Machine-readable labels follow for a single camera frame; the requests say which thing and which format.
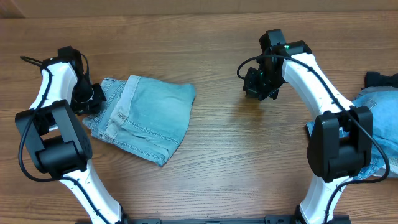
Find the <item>light blue denim shorts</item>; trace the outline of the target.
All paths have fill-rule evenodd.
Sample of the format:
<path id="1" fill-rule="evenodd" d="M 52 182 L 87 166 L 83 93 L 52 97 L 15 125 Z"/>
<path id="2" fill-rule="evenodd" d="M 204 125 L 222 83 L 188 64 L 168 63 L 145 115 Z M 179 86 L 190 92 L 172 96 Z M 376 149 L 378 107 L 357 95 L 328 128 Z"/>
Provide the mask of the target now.
<path id="1" fill-rule="evenodd" d="M 105 78 L 106 101 L 83 119 L 93 137 L 163 166 L 181 145 L 196 96 L 192 84 L 131 75 Z"/>

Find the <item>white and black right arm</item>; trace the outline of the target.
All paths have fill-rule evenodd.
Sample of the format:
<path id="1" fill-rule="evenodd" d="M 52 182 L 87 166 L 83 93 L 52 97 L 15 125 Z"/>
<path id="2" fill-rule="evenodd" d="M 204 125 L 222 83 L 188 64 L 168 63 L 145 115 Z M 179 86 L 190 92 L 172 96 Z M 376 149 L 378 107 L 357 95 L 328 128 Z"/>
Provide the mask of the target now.
<path id="1" fill-rule="evenodd" d="M 262 101 L 277 98 L 279 88 L 290 84 L 313 117 L 307 160 L 313 178 L 304 200 L 293 215 L 267 216 L 267 223 L 350 223 L 333 211 L 345 187 L 369 165 L 373 116 L 355 107 L 323 74 L 304 41 L 288 43 L 280 29 L 259 39 L 262 53 L 254 57 L 258 68 L 249 68 L 243 90 Z"/>

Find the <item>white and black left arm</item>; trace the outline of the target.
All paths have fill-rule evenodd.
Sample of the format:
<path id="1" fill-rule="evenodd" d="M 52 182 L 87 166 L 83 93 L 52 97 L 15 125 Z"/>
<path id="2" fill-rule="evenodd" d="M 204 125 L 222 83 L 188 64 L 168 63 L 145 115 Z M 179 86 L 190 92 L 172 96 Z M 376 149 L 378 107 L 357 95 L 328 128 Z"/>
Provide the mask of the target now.
<path id="1" fill-rule="evenodd" d="M 90 223 L 130 223 L 96 173 L 90 140 L 78 120 L 79 115 L 99 113 L 106 100 L 100 84 L 90 80 L 87 58 L 67 46 L 54 58 L 21 59 L 38 66 L 42 76 L 35 101 L 15 117 L 21 171 L 35 182 L 61 182 L 89 214 Z"/>

